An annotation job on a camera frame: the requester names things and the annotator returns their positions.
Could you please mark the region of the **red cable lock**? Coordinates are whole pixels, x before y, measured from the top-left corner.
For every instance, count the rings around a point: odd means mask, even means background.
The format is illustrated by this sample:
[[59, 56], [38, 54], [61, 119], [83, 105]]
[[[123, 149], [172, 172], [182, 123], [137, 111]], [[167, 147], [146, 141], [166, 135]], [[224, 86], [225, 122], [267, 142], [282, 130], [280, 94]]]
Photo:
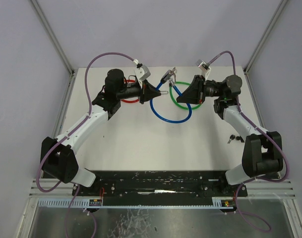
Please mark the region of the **red cable lock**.
[[[129, 79], [128, 82], [129, 83], [134, 83], [135, 81]], [[135, 99], [135, 100], [126, 100], [126, 99], [123, 99], [121, 101], [124, 102], [124, 103], [133, 104], [133, 103], [139, 102], [139, 99]]]

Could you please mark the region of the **blue lock keys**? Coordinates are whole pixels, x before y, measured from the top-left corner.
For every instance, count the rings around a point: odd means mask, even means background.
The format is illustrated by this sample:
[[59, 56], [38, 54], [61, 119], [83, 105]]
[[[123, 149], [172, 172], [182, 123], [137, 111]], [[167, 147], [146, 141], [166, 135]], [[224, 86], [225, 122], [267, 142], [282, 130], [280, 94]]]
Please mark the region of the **blue lock keys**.
[[170, 80], [173, 82], [173, 83], [176, 83], [176, 73], [177, 73], [177, 69], [176, 67], [174, 67], [173, 69], [170, 70]]

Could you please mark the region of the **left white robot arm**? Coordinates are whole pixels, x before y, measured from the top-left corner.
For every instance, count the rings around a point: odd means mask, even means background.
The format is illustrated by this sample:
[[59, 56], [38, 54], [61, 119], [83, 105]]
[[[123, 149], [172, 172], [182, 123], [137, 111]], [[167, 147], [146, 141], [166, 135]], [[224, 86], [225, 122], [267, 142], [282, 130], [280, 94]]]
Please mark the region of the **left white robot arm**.
[[121, 107], [122, 99], [137, 97], [140, 103], [159, 97], [161, 92], [147, 78], [149, 69], [139, 64], [134, 70], [135, 81], [128, 83], [124, 72], [111, 69], [102, 90], [94, 100], [89, 100], [89, 111], [66, 132], [56, 138], [47, 137], [42, 142], [40, 169], [63, 183], [83, 186], [89, 195], [100, 192], [101, 184], [96, 175], [78, 165], [76, 153], [89, 135], [107, 122]]

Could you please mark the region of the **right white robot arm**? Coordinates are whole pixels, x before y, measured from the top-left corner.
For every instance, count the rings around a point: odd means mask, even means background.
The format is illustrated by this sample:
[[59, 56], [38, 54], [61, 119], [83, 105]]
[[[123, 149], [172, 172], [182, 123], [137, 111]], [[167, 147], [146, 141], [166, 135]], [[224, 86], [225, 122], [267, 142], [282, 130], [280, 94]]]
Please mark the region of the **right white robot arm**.
[[222, 195], [230, 195], [240, 184], [252, 178], [267, 179], [283, 169], [282, 138], [276, 131], [254, 124], [243, 115], [239, 103], [242, 79], [230, 75], [222, 82], [206, 80], [195, 75], [189, 87], [177, 97], [177, 102], [199, 105], [207, 97], [214, 97], [214, 112], [230, 124], [244, 141], [242, 162], [226, 171], [226, 179], [218, 183]]

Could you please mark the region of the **blue cable lock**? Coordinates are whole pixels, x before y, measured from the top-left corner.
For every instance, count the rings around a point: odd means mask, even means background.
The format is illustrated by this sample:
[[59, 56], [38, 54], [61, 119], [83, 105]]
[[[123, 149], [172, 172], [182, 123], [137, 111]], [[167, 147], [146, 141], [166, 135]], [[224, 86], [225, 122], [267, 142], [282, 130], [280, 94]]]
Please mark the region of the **blue cable lock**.
[[[170, 83], [172, 84], [173, 89], [175, 90], [175, 92], [176, 92], [179, 96], [181, 96], [181, 95], [182, 95], [181, 91], [178, 89], [178, 87], [176, 86], [176, 84], [173, 83], [173, 82], [170, 80], [170, 77], [171, 77], [171, 75], [170, 75], [170, 70], [171, 70], [171, 69], [169, 69], [169, 70], [162, 76], [162, 78], [161, 78], [159, 84], [156, 86], [156, 89], [160, 91], [161, 86], [162, 86], [164, 83], [166, 83], [167, 81], [170, 81]], [[156, 112], [155, 108], [154, 108], [153, 100], [152, 100], [152, 99], [150, 100], [150, 107], [151, 107], [151, 110], [152, 110], [152, 112], [154, 113], [154, 115], [155, 115], [157, 118], [161, 119], [162, 121], [165, 121], [165, 122], [168, 122], [168, 123], [173, 123], [173, 124], [184, 123], [184, 122], [188, 121], [188, 120], [191, 118], [191, 116], [192, 116], [192, 108], [191, 108], [191, 105], [190, 105], [190, 104], [186, 104], [186, 105], [187, 105], [187, 107], [188, 107], [188, 115], [187, 115], [187, 117], [186, 117], [185, 119], [181, 119], [181, 120], [170, 120], [170, 119], [166, 119], [166, 118], [164, 118], [163, 116], [161, 116], [160, 114], [158, 114], [158, 113]]]

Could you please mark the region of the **green cable lock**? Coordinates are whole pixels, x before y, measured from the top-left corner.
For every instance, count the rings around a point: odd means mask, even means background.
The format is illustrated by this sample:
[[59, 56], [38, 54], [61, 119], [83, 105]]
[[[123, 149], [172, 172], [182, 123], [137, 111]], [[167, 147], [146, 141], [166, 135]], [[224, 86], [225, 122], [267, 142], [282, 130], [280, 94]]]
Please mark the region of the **green cable lock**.
[[[187, 85], [187, 86], [190, 85], [190, 83], [188, 83], [188, 82], [182, 82], [182, 81], [177, 81], [176, 84]], [[181, 109], [183, 109], [183, 110], [188, 110], [188, 107], [184, 107], [184, 106], [180, 105], [180, 104], [176, 101], [176, 99], [175, 99], [174, 96], [173, 96], [172, 90], [173, 90], [173, 86], [172, 86], [171, 83], [169, 83], [169, 94], [170, 94], [170, 98], [171, 98], [172, 102], [173, 102], [177, 107], [179, 107], [179, 108], [181, 108]], [[195, 107], [192, 107], [192, 110], [196, 110], [196, 109], [198, 109], [198, 108], [200, 108], [200, 107], [201, 107], [201, 105], [197, 105], [197, 106], [195, 106]]]

